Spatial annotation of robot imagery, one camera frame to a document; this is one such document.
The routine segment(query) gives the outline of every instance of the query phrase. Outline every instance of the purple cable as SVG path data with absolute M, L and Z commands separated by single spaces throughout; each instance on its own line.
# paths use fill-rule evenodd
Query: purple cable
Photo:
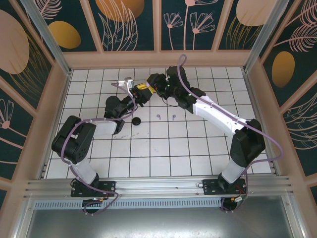
M 120 87 L 118 85 L 118 83 L 112 83 L 111 84 L 112 86 L 115 86 L 119 89 L 121 89 L 122 91 L 124 91 L 125 93 L 127 93 L 129 95 L 129 97 L 132 99 L 132 102 L 133 102 L 133 109 L 132 109 L 132 112 L 129 113 L 128 115 L 122 117 L 122 118 L 115 118 L 115 119 L 112 119 L 112 118 L 95 118 L 95 119 L 86 119 L 86 120 L 82 120 L 80 121 L 79 123 L 77 123 L 74 128 L 72 128 L 72 130 L 70 131 L 70 133 L 68 134 L 68 136 L 66 137 L 65 139 L 65 142 L 63 144 L 63 147 L 61 149 L 61 153 L 60 153 L 60 157 L 61 157 L 61 160 L 64 162 L 64 163 L 67 163 L 70 170 L 72 171 L 72 173 L 75 175 L 75 177 L 80 181 L 82 182 L 85 186 L 87 186 L 88 188 L 94 190 L 94 191 L 97 191 L 97 192 L 102 192 L 103 194 L 115 194 L 116 197 L 103 209 L 100 209 L 98 210 L 97 212 L 95 212 L 94 214 L 97 215 L 97 214 L 100 214 L 101 212 L 105 211 L 109 206 L 111 206 L 114 201 L 118 198 L 119 194 L 117 192 L 111 192 L 111 191 L 105 191 L 105 190 L 101 190 L 101 189 L 98 189 L 98 188 L 95 188 L 95 187 L 92 187 L 90 186 L 89 184 L 87 184 L 85 181 L 83 181 L 79 176 L 78 174 L 74 171 L 74 169 L 71 167 L 70 165 L 70 162 L 65 160 L 64 158 L 64 153 L 65 153 L 65 148 L 66 148 L 66 145 L 69 141 L 69 139 L 71 138 L 72 134 L 74 133 L 74 131 L 83 123 L 87 123 L 87 122 L 93 122 L 93 121 L 105 121 L 105 120 L 110 120 L 110 121 L 115 121 L 115 120 L 122 120 L 122 119 L 126 119 L 130 116 L 132 116 L 132 114 L 135 112 L 136 110 L 136 103 L 135 103 L 135 100 L 134 98 L 132 97 L 132 95 L 124 88 Z M 91 202 L 91 203 L 88 203 L 85 207 L 84 207 L 84 212 L 85 214 L 87 215 L 88 212 L 86 211 L 86 208 L 89 206 L 89 205 L 92 205 L 92 204 L 95 204 L 95 203 L 100 203 L 100 202 Z
M 224 115 L 226 115 L 227 117 L 229 117 L 230 119 L 232 119 L 233 121 L 236 121 L 236 122 L 239 123 L 240 125 L 245 126 L 245 127 L 247 127 L 248 129 L 251 129 L 251 130 L 257 132 L 258 134 L 260 134 L 260 135 L 266 137 L 267 139 L 269 139 L 270 141 L 272 141 L 272 142 L 279 148 L 279 150 L 280 150 L 280 152 L 281 152 L 280 155 L 277 156 L 277 157 L 275 157 L 275 158 L 263 159 L 263 160 L 256 160 L 256 161 L 253 160 L 253 161 L 244 169 L 244 171 L 241 173 L 241 175 L 244 175 L 244 174 L 246 175 L 246 188 L 247 188 L 246 194 L 248 194 L 248 175 L 247 175 L 247 170 L 248 170 L 248 168 L 249 168 L 252 164 L 255 164 L 255 163 L 266 162 L 266 161 L 271 162 L 271 161 L 275 161 L 275 160 L 278 160 L 278 159 L 282 158 L 283 155 L 284 155 L 283 148 L 282 148 L 282 146 L 281 146 L 276 140 L 274 140 L 274 139 L 273 139 L 272 137 L 270 137 L 269 135 L 265 134 L 264 132 L 262 132 L 262 131 L 260 131 L 260 130 L 258 130 L 258 129 L 256 129 L 256 128 L 254 128 L 254 127 L 252 127 L 252 126 L 250 126 L 250 125 L 248 125 L 248 124 L 242 122 L 242 121 L 237 120 L 237 118 L 233 117 L 232 115 L 230 115 L 229 113 L 227 113 L 226 111 L 224 111 L 224 110 L 223 110 L 220 106 L 218 106 L 217 104 L 208 102 L 208 101 L 206 101 L 206 100 L 204 100 L 204 99 L 198 97 L 198 96 L 195 95 L 193 92 L 191 92 L 191 91 L 189 90 L 189 88 L 187 88 L 187 86 L 185 85 L 185 83 L 183 82 L 183 79 L 182 79 L 181 73 L 180 73 L 180 67 L 185 64 L 186 60 L 187 60 L 187 56 L 186 56 L 185 54 L 181 54 L 181 56 L 178 58 L 177 73 L 178 73 L 178 77 L 179 77 L 180 83 L 183 85 L 183 87 L 186 89 L 186 91 L 187 91 L 189 94 L 191 94 L 191 95 L 192 95 L 193 97 L 195 97 L 196 99 L 198 99 L 198 100 L 200 100 L 200 101 L 206 103 L 207 105 L 210 105 L 211 107 L 214 107 L 215 109 L 217 109 L 218 111 L 220 111 L 221 113 L 223 113 Z

